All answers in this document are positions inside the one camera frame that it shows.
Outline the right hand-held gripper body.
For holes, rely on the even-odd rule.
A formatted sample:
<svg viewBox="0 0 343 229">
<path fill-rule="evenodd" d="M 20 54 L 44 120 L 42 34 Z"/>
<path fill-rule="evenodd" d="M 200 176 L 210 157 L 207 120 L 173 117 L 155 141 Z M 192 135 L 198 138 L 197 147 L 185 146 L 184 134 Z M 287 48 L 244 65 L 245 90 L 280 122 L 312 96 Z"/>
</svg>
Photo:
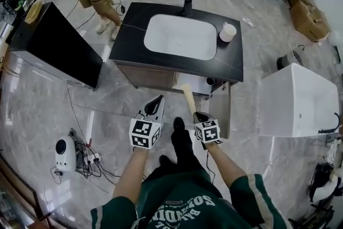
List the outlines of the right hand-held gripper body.
<svg viewBox="0 0 343 229">
<path fill-rule="evenodd" d="M 211 120 L 200 120 L 195 124 L 195 135 L 204 144 L 220 141 L 218 120 L 212 116 Z"/>
</svg>

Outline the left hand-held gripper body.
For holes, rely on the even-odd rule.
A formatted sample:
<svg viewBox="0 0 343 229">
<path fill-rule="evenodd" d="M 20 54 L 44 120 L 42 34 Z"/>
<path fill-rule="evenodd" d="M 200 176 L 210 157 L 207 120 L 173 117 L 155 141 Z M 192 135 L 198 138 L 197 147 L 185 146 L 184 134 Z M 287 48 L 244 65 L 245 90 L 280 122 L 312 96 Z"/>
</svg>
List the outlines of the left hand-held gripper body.
<svg viewBox="0 0 343 229">
<path fill-rule="evenodd" d="M 145 105 L 150 101 L 152 100 L 143 102 L 136 116 L 131 119 L 129 138 L 133 147 L 152 148 L 161 136 L 163 113 L 162 115 L 146 115 L 144 112 Z"/>
</svg>

